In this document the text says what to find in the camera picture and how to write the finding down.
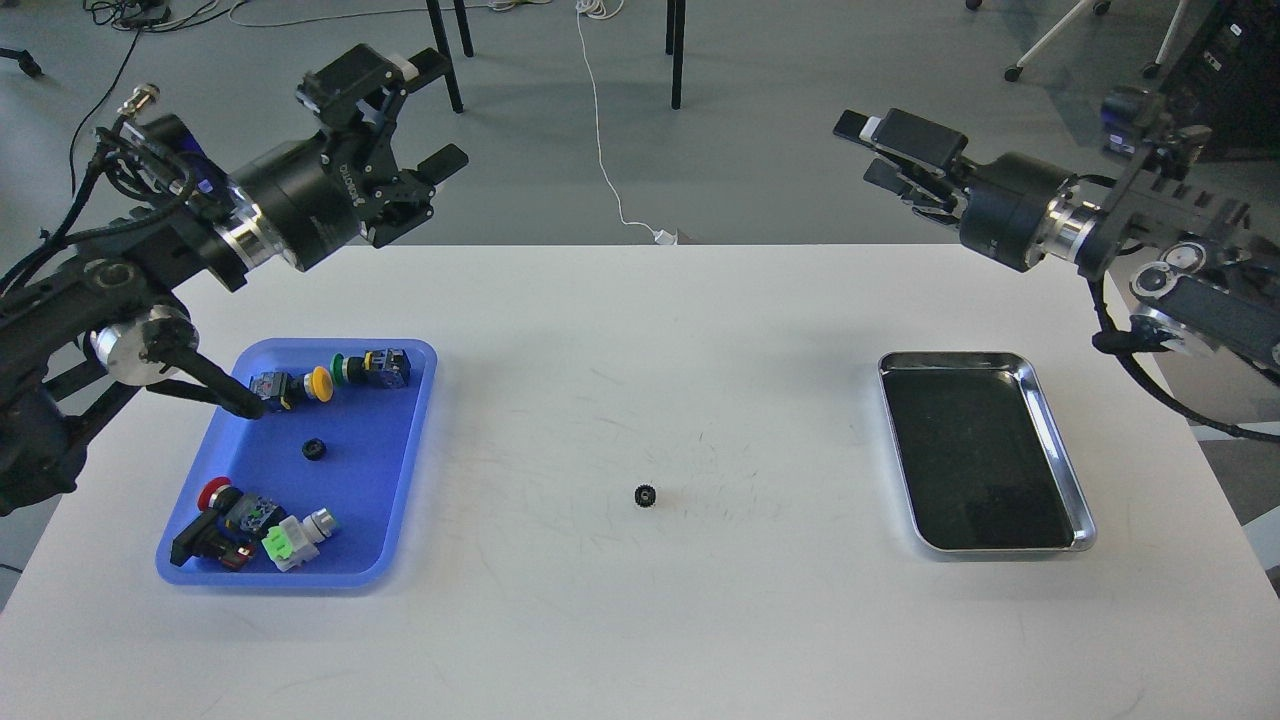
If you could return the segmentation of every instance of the white chair leg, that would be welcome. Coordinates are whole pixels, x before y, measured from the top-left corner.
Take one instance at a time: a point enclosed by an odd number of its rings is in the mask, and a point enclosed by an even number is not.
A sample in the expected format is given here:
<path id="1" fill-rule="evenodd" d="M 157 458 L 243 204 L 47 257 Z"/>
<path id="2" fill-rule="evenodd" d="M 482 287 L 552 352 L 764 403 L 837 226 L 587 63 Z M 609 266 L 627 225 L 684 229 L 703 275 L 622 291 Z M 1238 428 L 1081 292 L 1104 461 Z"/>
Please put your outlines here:
<path id="1" fill-rule="evenodd" d="M 1059 32 L 1061 32 L 1062 28 L 1066 27 L 1068 23 L 1070 23 L 1071 20 L 1074 20 L 1076 18 L 1076 15 L 1079 15 L 1080 13 L 1084 13 L 1084 12 L 1089 10 L 1092 6 L 1093 6 L 1093 0 L 1080 0 L 1079 3 L 1076 3 L 1075 6 L 1071 8 L 1071 12 L 1069 12 L 1065 15 L 1062 15 L 1062 19 L 1057 20 L 1056 26 L 1048 28 L 1048 32 L 1044 33 L 1044 37 L 1041 37 L 1036 42 L 1036 45 L 1032 45 L 1032 49 L 1028 50 L 1027 54 L 1023 55 L 1018 60 L 1018 65 L 1016 67 L 1021 68 L 1021 67 L 1027 65 L 1027 63 L 1030 63 L 1032 58 L 1034 58 L 1041 51 L 1041 49 L 1044 47 L 1046 42 L 1048 42 L 1050 40 L 1053 40 L 1053 36 L 1056 36 Z"/>
<path id="2" fill-rule="evenodd" d="M 1178 27 L 1183 24 L 1183 15 L 1187 14 L 1187 6 L 1192 4 L 1192 0 L 1178 0 L 1178 9 L 1174 10 L 1174 22 L 1169 23 L 1169 32 L 1165 33 L 1165 41 L 1160 45 L 1160 53 L 1156 54 L 1156 64 L 1164 65 L 1165 60 L 1169 59 L 1169 46 L 1174 42 L 1174 36 L 1178 35 Z"/>

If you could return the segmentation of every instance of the white cable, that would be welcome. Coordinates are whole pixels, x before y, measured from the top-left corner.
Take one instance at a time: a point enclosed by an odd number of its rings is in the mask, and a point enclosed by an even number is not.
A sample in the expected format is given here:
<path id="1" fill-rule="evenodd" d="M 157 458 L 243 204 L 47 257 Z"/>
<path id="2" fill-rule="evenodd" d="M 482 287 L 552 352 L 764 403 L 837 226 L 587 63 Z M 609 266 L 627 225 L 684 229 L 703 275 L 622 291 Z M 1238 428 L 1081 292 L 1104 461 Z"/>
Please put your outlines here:
<path id="1" fill-rule="evenodd" d="M 612 13 L 604 6 L 604 0 L 577 0 L 573 4 L 573 9 L 577 10 L 579 15 L 586 15 L 593 20 L 607 20 L 613 15 L 622 12 L 622 6 L 627 4 L 627 0 L 618 0 L 618 6 Z"/>
<path id="2" fill-rule="evenodd" d="M 466 5 L 466 9 L 467 10 L 479 10 L 480 8 L 488 8 L 488 9 L 493 10 L 493 12 L 495 12 L 495 13 L 506 13 L 507 10 L 511 10 L 511 9 L 517 8 L 520 5 L 547 5 L 550 1 L 552 0 L 489 0 L 488 3 L 484 3 L 481 5 Z M 232 24 L 237 24 L 239 27 L 289 27 L 289 26 L 301 26 L 301 24 L 306 24 L 306 23 L 319 23 L 319 22 L 325 22 L 325 20 L 346 20 L 346 19 L 351 19 L 351 18 L 367 18 L 367 17 L 371 17 L 371 15 L 396 15 L 396 14 L 399 14 L 399 13 L 425 13 L 426 12 L 426 8 L 401 8 L 401 9 L 394 9 L 394 10 L 366 10 L 366 12 L 362 12 L 362 13 L 347 13 L 347 14 L 343 14 L 343 15 L 320 15 L 317 18 L 303 18 L 301 20 L 284 20 L 284 22 L 279 22 L 279 23 L 246 23 L 246 22 L 241 22 L 241 20 L 236 19 L 236 10 L 239 10 L 242 6 L 248 5 L 248 3 L 250 3 L 250 0 L 238 0 L 236 3 L 236 5 L 232 6 L 230 13 L 227 14 L 227 19 L 230 20 Z M 442 10 L 453 10 L 452 6 L 440 8 L 440 9 Z"/>
<path id="3" fill-rule="evenodd" d="M 515 10 L 521 5 L 547 5 L 552 0 L 489 0 L 489 9 L 494 13 Z"/>
<path id="4" fill-rule="evenodd" d="M 209 13 L 212 13 L 214 10 L 218 9 L 218 5 L 221 5 L 221 3 L 223 3 L 223 0 L 209 0 L 207 3 L 205 3 L 204 5 L 201 5 L 195 13 L 192 13 L 192 14 L 184 17 L 184 18 L 179 18 L 177 20 L 169 20 L 169 22 L 164 22 L 164 23 L 156 23 L 154 26 L 147 27 L 147 29 L 154 32 L 154 31 L 157 31 L 157 29 L 170 29 L 170 28 L 186 24 L 186 23 L 188 23 L 188 22 L 191 22 L 191 20 L 193 20 L 193 19 L 201 17 L 201 15 L 207 15 Z"/>
<path id="5" fill-rule="evenodd" d="M 579 0 L 577 5 L 581 8 L 582 3 L 584 0 Z M 622 196 L 618 195 L 618 188 L 613 187 L 613 181 L 609 179 L 609 172 L 604 169 L 604 143 L 600 142 L 600 94 L 595 87 L 595 73 L 591 70 L 591 60 L 586 58 L 586 36 L 582 35 L 584 14 L 586 13 L 581 10 L 575 13 L 577 18 L 577 37 L 579 40 L 582 41 L 582 61 L 586 63 L 586 74 L 591 77 L 591 99 L 595 102 L 595 158 L 600 163 L 600 174 L 604 176 L 604 182 L 608 183 L 609 190 L 613 191 L 613 197 L 618 201 L 618 220 L 621 220 L 623 225 L 637 225 L 648 228 L 649 233 L 653 234 L 654 240 L 657 240 L 658 231 L 653 229 L 653 227 L 650 227 L 648 223 L 641 223 L 640 220 L 628 220 L 626 215 L 622 214 Z"/>

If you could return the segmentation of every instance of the white table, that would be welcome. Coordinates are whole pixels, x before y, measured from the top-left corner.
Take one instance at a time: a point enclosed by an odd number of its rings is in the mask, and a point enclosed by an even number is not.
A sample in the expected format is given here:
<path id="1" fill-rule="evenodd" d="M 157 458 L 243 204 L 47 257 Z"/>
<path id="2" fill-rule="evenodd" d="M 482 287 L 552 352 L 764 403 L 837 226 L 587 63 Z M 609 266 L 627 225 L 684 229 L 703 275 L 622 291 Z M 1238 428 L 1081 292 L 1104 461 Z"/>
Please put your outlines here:
<path id="1" fill-rule="evenodd" d="M 370 313 L 361 293 L 399 299 Z M 210 410 L 140 396 L 0 616 L 4 717 L 1274 717 L 1280 602 L 1185 423 L 1094 352 L 1083 281 L 957 246 L 347 249 L 180 288 L 265 337 L 440 364 L 358 593 L 172 587 Z M 1052 561 L 910 534 L 876 364 L 1037 368 L 1098 525 Z M 653 484 L 658 505 L 632 503 Z"/>

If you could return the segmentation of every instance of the small black gear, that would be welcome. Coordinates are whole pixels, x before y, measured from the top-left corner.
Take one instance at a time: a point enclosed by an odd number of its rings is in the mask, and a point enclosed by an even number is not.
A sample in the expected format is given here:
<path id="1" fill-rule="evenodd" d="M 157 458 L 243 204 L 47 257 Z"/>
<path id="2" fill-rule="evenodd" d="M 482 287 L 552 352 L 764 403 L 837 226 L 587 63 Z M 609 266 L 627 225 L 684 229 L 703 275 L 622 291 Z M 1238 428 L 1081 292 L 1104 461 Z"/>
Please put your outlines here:
<path id="1" fill-rule="evenodd" d="M 640 486 L 636 488 L 636 505 L 649 507 L 658 501 L 658 491 L 653 486 Z"/>
<path id="2" fill-rule="evenodd" d="M 329 448 L 325 446 L 324 441 L 317 437 L 302 443 L 302 456 L 307 460 L 320 460 L 328 451 Z"/>

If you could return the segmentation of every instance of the black chair leg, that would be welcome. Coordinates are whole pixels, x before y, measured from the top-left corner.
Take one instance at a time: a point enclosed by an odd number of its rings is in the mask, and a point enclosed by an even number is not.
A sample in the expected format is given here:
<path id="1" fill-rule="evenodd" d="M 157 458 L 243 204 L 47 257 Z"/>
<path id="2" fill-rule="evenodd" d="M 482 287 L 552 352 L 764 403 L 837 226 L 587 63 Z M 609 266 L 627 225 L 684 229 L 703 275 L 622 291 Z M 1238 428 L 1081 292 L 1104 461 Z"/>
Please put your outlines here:
<path id="1" fill-rule="evenodd" d="M 671 65 L 671 109 L 680 109 L 680 90 L 685 72 L 685 0 L 675 1 L 672 55 L 675 63 Z"/>
<path id="2" fill-rule="evenodd" d="M 471 26 L 467 23 L 466 0 L 453 0 L 453 14 L 458 17 L 458 35 L 462 36 L 462 54 L 475 58 L 476 51 L 471 47 Z"/>
<path id="3" fill-rule="evenodd" d="M 431 32 L 435 35 L 435 49 L 452 63 L 453 56 L 449 55 L 449 38 L 444 35 L 444 17 L 440 13 L 440 0 L 426 0 L 426 12 L 431 15 Z M 449 105 L 453 105 L 454 113 L 461 113 L 462 92 L 458 90 L 458 76 L 453 72 L 452 65 L 449 67 L 449 72 L 444 74 L 444 85 L 449 88 Z"/>
<path id="4" fill-rule="evenodd" d="M 667 0 L 667 54 L 671 55 L 672 50 L 672 32 L 676 29 L 676 0 Z"/>

